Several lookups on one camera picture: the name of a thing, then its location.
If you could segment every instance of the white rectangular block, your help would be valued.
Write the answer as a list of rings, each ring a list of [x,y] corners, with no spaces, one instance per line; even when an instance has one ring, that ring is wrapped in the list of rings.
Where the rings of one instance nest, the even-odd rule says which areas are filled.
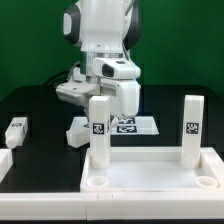
[[[188,169],[199,166],[203,110],[203,96],[185,97],[181,164]]]
[[[0,194],[0,220],[86,220],[80,193]]]
[[[0,149],[0,183],[4,179],[12,164],[11,149]]]
[[[89,103],[91,162],[96,169],[110,164],[110,98],[93,96]]]

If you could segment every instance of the white block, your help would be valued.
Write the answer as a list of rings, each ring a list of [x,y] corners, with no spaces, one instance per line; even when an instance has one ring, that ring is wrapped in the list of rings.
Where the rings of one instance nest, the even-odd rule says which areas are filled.
[[[89,103],[91,162],[95,169],[110,164],[110,98],[93,96]]]
[[[203,110],[203,96],[185,97],[181,165],[187,169],[199,166]]]
[[[66,132],[68,145],[78,148],[89,143],[89,125],[86,117],[75,117]]]
[[[13,149],[22,146],[28,130],[27,117],[15,117],[5,132],[6,145]]]
[[[80,193],[0,194],[0,220],[86,220]]]
[[[12,164],[11,149],[0,149],[0,183],[4,179]]]

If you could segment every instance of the circular hole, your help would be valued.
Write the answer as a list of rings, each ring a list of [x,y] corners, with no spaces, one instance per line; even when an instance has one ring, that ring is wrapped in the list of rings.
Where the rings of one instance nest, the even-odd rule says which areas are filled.
[[[201,188],[217,188],[218,181],[215,178],[201,176],[196,178],[196,184]]]
[[[89,187],[106,187],[108,185],[108,179],[102,176],[90,177],[87,180]]]

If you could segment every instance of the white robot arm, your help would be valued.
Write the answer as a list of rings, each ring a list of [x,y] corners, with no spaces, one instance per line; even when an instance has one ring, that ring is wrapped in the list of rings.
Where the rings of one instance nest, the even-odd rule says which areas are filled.
[[[80,67],[68,83],[57,87],[61,100],[88,111],[93,95],[109,95],[111,115],[133,117],[138,112],[140,69],[129,49],[138,41],[141,23],[137,0],[80,0],[64,14],[64,35],[81,47]]]

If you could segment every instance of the small white block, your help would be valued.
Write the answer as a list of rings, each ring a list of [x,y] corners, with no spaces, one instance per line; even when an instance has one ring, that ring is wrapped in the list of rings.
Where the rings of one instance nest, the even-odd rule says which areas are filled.
[[[89,127],[86,117],[75,117],[71,128],[66,132],[68,145],[78,148],[89,143]]]

